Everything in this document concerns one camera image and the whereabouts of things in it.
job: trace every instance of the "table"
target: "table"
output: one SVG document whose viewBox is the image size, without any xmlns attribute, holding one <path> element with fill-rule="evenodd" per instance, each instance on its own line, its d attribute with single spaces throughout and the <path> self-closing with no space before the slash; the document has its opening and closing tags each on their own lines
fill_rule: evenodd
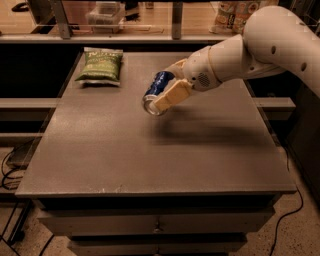
<svg viewBox="0 0 320 256">
<path fill-rule="evenodd" d="M 188 52 L 126 52 L 121 85 L 83 86 L 82 57 L 16 195 L 77 255 L 227 253 L 293 193 L 240 79 L 154 117 L 141 99 Z"/>
</svg>

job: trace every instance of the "chip bag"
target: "chip bag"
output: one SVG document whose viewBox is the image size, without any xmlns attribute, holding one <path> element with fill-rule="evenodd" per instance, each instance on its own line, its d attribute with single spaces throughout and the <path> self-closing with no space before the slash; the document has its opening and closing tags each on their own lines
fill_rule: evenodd
<svg viewBox="0 0 320 256">
<path fill-rule="evenodd" d="M 122 50 L 84 48 L 85 66 L 75 81 L 120 85 Z"/>
</svg>

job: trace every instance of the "electrical cord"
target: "electrical cord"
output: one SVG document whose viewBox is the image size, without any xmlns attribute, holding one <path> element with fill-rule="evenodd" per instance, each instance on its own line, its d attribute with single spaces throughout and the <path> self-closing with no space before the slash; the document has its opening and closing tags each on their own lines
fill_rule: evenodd
<svg viewBox="0 0 320 256">
<path fill-rule="evenodd" d="M 1 162 L 1 172 L 2 172 L 2 180 L 1 180 L 1 184 L 0 184 L 0 188 L 4 188 L 6 190 L 15 190 L 18 188 L 19 184 L 20 184 L 20 181 L 21 179 L 23 178 L 23 176 L 17 176 L 17 177 L 10 177 L 10 175 L 14 172 L 17 172 L 19 171 L 19 168 L 16 167 L 16 168 L 13 168 L 11 169 L 9 172 L 5 172 L 4 171 L 4 163 L 5 161 L 14 153 L 16 152 L 17 150 L 19 150 L 21 147 L 25 146 L 26 144 L 30 143 L 34 141 L 34 139 L 32 140 L 29 140 L 23 144 L 21 144 L 20 146 L 14 148 L 13 150 L 11 150 L 3 159 L 2 159 L 2 162 Z"/>
<path fill-rule="evenodd" d="M 287 150 L 285 147 L 283 147 L 283 148 L 284 148 L 284 150 L 286 151 L 286 155 L 287 155 L 287 170 L 288 170 L 288 172 L 290 172 L 290 168 L 289 168 L 289 152 L 288 152 L 288 150 Z M 278 237 L 278 228 L 279 228 L 280 222 L 281 222 L 285 217 L 287 217 L 287 216 L 289 216 L 289 215 L 292 215 L 292 214 L 295 214 L 295 213 L 299 212 L 299 211 L 303 208 L 303 205 L 304 205 L 303 197 L 302 197 L 302 194 L 301 194 L 298 186 L 296 186 L 296 187 L 297 187 L 297 192 L 298 192 L 298 194 L 299 194 L 299 196 L 300 196 L 301 204 L 300 204 L 300 206 L 299 206 L 296 210 L 293 210 L 293 211 L 291 211 L 291 212 L 288 212 L 288 213 L 282 215 L 282 216 L 278 219 L 277 224 L 276 224 L 276 229 L 275 229 L 274 241 L 273 241 L 273 244 L 272 244 L 272 246 L 271 246 L 271 251 L 270 251 L 269 256 L 272 256 L 272 254 L 273 254 L 273 252 L 274 252 L 274 249 L 276 248 L 277 237 Z"/>
<path fill-rule="evenodd" d="M 6 223 L 6 226 L 4 227 L 4 229 L 3 229 L 2 233 L 1 233 L 0 242 L 3 241 L 17 256 L 20 256 L 20 254 L 12 246 L 10 246 L 10 244 L 4 239 L 4 234 L 6 233 L 6 231 L 8 229 L 8 226 L 9 226 L 9 224 L 11 222 L 13 214 L 15 213 L 15 211 L 16 211 L 16 209 L 18 207 L 18 204 L 19 204 L 18 202 L 15 203 L 15 205 L 14 205 L 14 207 L 12 209 L 12 212 L 10 214 L 10 217 L 9 217 L 7 223 Z"/>
<path fill-rule="evenodd" d="M 16 209 L 18 208 L 18 204 L 19 204 L 18 202 L 15 203 L 15 205 L 14 205 L 12 211 L 11 211 L 11 214 L 10 214 L 10 216 L 9 216 L 9 219 L 8 219 L 8 221 L 7 221 L 5 227 L 4 227 L 4 229 L 3 229 L 3 231 L 2 231 L 2 233 L 1 233 L 1 235 L 0 235 L 0 243 L 1 243 L 1 241 L 3 241 L 17 256 L 21 256 L 21 255 L 4 239 L 4 234 L 6 233 L 6 231 L 7 231 L 7 229 L 8 229 L 8 226 L 9 226 L 11 220 L 12 220 L 12 217 L 13 217 Z M 45 252 L 45 250 L 47 249 L 48 245 L 50 244 L 50 242 L 52 241 L 53 238 L 54 238 L 54 235 L 51 235 L 50 238 L 48 239 L 48 241 L 46 242 L 46 244 L 44 245 L 44 247 L 42 248 L 39 256 L 42 256 L 42 255 L 43 255 L 43 253 Z"/>
</svg>

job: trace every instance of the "blue can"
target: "blue can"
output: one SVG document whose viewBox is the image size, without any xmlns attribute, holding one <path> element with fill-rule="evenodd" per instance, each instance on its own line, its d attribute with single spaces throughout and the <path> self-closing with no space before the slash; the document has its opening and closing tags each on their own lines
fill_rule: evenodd
<svg viewBox="0 0 320 256">
<path fill-rule="evenodd" d="M 166 112 L 157 111 L 154 107 L 152 107 L 151 103 L 155 98 L 158 97 L 160 93 L 164 91 L 169 81 L 172 80 L 174 77 L 174 74 L 168 71 L 161 71 L 155 75 L 152 84 L 150 85 L 149 89 L 142 98 L 142 106 L 145 111 L 147 111 L 149 114 L 156 116 L 162 115 Z"/>
</svg>

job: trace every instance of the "floor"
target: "floor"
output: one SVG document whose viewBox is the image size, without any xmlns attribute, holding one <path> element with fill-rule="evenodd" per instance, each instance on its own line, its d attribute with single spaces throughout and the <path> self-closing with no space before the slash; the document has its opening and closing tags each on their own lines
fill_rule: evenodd
<svg viewBox="0 0 320 256">
<path fill-rule="evenodd" d="M 278 147 L 280 154 L 283 156 L 283 161 L 287 163 L 287 155 L 282 147 Z M 10 148 L 0 148 L 0 158 L 10 152 Z M 303 208 L 290 216 L 282 219 L 278 228 L 277 243 L 273 252 L 273 256 L 312 256 L 319 255 L 320 252 L 320 210 L 315 204 L 315 201 L 304 183 L 303 179 L 292 159 L 289 158 L 288 169 L 292 179 L 297 184 L 303 197 Z M 247 235 L 248 243 L 244 245 L 238 252 L 230 253 L 229 256 L 267 256 L 270 253 L 271 246 L 275 239 L 276 223 L 279 218 L 289 212 L 298 209 L 301 205 L 300 196 L 298 193 L 292 195 L 283 195 L 276 203 L 276 214 L 260 229 L 257 233 L 249 233 Z M 13 203 L 0 204 L 0 227 L 4 229 L 5 223 L 12 212 Z M 19 207 L 12 219 L 12 224 L 9 225 L 4 238 L 8 239 L 13 223 L 18 218 L 21 211 Z M 18 241 L 12 247 L 19 253 L 20 256 L 36 256 L 40 255 L 41 250 L 46 242 L 51 237 L 51 232 L 47 230 L 37 220 L 39 209 L 33 207 L 28 215 L 27 221 L 23 227 L 25 234 L 22 241 Z M 72 256 L 74 255 L 68 248 L 68 239 L 65 237 L 54 237 L 43 255 L 59 255 Z M 15 256 L 14 253 L 3 241 L 0 242 L 1 256 Z"/>
</svg>

